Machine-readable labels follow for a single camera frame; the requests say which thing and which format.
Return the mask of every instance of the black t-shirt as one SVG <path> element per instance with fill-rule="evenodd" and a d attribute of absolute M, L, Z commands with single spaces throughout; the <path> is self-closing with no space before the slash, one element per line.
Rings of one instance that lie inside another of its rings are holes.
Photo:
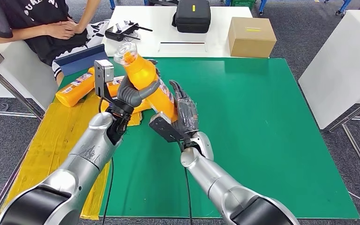
<path fill-rule="evenodd" d="M 67 21 L 67 17 L 65 0 L 0 0 L 0 38 L 13 37 L 11 29 Z M 39 36 L 26 39 L 25 42 L 42 62 L 51 66 L 53 59 L 61 53 L 86 44 L 86 34 L 85 30 L 69 40 Z"/>

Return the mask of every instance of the silver arm segment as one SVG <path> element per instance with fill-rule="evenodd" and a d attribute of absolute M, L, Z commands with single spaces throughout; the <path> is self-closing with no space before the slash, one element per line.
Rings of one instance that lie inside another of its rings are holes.
<path fill-rule="evenodd" d="M 229 225 L 299 225 L 280 202 L 242 186 L 213 161 L 207 135 L 196 132 L 190 141 L 198 148 L 185 148 L 181 164 L 190 171 L 202 190 Z"/>
<path fill-rule="evenodd" d="M 2 211 L 0 224 L 77 224 L 97 176 L 121 143 L 113 145 L 107 136 L 112 123 L 108 112 L 94 116 L 60 167 L 13 199 Z"/>

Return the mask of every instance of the bottle cap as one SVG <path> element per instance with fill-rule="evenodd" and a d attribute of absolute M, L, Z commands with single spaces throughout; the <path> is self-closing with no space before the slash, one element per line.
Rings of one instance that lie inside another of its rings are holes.
<path fill-rule="evenodd" d="M 118 47 L 114 54 L 114 61 L 122 65 L 129 65 L 137 58 L 137 46 L 135 43 L 126 42 Z"/>

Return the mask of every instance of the green table mat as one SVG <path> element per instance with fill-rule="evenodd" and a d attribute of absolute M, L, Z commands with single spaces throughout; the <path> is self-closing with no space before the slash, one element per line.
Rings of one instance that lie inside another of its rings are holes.
<path fill-rule="evenodd" d="M 297 218 L 359 218 L 284 59 L 156 59 L 164 82 L 178 81 L 196 102 L 215 161 L 239 183 L 278 199 Z M 124 75 L 115 66 L 116 76 Z M 153 114 L 143 112 L 114 154 L 107 216 L 188 217 L 179 147 L 149 128 Z M 220 217 L 189 180 L 193 217 Z"/>

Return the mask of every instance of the blue chair leg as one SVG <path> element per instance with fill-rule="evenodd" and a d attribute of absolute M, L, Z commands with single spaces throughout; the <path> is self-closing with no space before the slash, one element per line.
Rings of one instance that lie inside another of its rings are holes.
<path fill-rule="evenodd" d="M 264 6 L 266 5 L 267 0 L 262 0 L 259 7 L 259 15 L 263 15 Z"/>
<path fill-rule="evenodd" d="M 111 9 L 114 10 L 114 9 L 115 9 L 115 2 L 114 2 L 114 0 L 110 0 L 110 4 L 111 4 Z"/>
<path fill-rule="evenodd" d="M 351 0 L 343 0 L 344 3 L 342 5 L 342 7 L 340 7 L 340 12 L 344 12 L 345 8 L 347 8 L 348 4 L 350 4 Z"/>

